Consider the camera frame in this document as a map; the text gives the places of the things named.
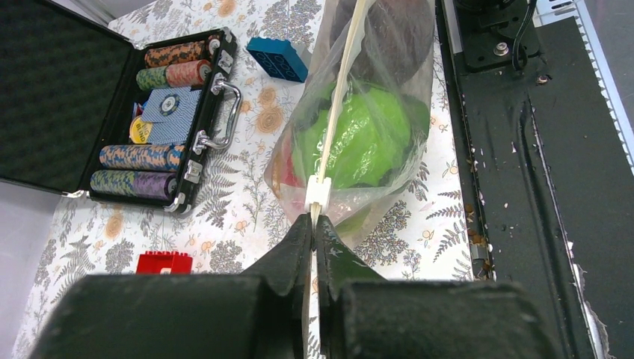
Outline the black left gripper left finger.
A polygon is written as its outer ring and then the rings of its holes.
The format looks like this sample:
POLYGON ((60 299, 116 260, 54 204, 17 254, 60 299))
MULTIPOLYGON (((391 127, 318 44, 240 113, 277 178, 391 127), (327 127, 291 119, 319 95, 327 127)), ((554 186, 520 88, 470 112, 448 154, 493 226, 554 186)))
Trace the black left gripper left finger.
POLYGON ((33 358, 305 358, 313 229, 300 215, 239 274, 88 275, 33 358))

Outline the clear zip top bag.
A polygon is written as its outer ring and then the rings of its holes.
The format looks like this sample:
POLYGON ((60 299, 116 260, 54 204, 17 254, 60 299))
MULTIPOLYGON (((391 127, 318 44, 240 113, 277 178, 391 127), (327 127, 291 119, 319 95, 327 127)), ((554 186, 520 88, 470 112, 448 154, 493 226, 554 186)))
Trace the clear zip top bag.
POLYGON ((432 1, 328 1, 307 84, 265 169, 290 221, 312 175, 330 179, 324 214, 361 244, 413 181, 430 129, 432 1))

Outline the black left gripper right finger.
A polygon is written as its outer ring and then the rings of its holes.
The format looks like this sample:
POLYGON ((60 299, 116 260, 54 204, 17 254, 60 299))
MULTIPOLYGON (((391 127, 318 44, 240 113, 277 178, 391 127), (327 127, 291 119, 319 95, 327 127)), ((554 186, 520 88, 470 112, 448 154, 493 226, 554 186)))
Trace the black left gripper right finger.
POLYGON ((326 216, 315 226, 327 358, 557 358, 527 292, 491 281, 387 280, 326 216))

